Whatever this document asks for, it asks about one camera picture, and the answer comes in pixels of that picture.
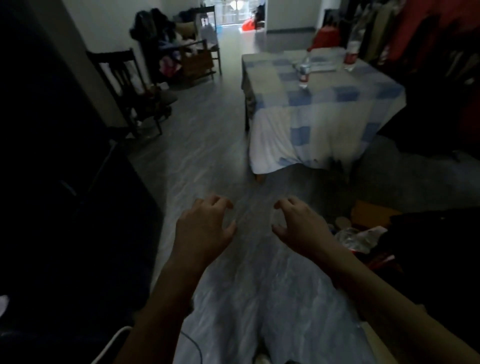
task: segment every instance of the forearm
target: forearm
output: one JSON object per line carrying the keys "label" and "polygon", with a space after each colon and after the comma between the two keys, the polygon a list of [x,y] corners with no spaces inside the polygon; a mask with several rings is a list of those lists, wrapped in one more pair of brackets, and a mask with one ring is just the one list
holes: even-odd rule
{"label": "forearm", "polygon": [[171,363],[201,271],[169,259],[115,364]]}
{"label": "forearm", "polygon": [[392,354],[406,363],[479,363],[480,356],[412,301],[371,272],[352,253],[327,269]]}

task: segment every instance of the person's right hand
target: person's right hand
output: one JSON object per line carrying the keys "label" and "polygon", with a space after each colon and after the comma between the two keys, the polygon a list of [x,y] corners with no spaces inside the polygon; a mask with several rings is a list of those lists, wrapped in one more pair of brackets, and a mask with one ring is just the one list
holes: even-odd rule
{"label": "person's right hand", "polygon": [[282,209],[287,228],[272,225],[272,231],[290,249],[310,259],[321,269],[337,269],[352,254],[335,240],[323,217],[297,197],[278,200],[275,209]]}

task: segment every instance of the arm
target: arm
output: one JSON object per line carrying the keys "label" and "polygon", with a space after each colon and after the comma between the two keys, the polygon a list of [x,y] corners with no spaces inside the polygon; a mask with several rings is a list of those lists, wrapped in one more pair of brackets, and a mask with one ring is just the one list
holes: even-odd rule
{"label": "arm", "polygon": [[402,363],[480,363],[480,355],[412,301],[371,272],[328,230],[323,217],[296,197],[275,204],[287,228],[273,232],[295,252],[313,261],[356,304]]}
{"label": "arm", "polygon": [[228,246],[235,222],[222,229],[226,198],[197,199],[177,221],[175,242],[152,295],[120,350],[115,364],[172,363],[190,299],[205,269]]}

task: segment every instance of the hand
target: hand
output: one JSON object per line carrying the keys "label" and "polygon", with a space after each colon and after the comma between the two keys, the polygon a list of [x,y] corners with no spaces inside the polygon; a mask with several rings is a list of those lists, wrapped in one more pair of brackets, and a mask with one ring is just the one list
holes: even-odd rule
{"label": "hand", "polygon": [[227,208],[233,208],[233,204],[225,197],[197,198],[177,221],[170,259],[202,274],[230,244],[237,230],[235,221],[222,228]]}
{"label": "hand", "polygon": [[274,234],[294,252],[310,259],[321,269],[336,269],[344,257],[352,255],[335,240],[325,219],[297,197],[281,199],[274,208],[282,209],[287,222],[287,228],[272,225]]}

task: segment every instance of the table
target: table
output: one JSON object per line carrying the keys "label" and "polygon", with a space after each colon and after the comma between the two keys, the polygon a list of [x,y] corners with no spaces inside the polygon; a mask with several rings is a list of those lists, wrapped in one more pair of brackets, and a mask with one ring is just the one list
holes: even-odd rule
{"label": "table", "polygon": [[245,129],[256,175],[294,163],[335,165],[349,173],[377,131],[406,105],[403,86],[364,61],[357,60],[351,72],[344,70],[342,48],[312,50],[312,62],[330,60],[336,70],[311,73],[308,88],[301,89],[292,62],[305,54],[242,56]]}

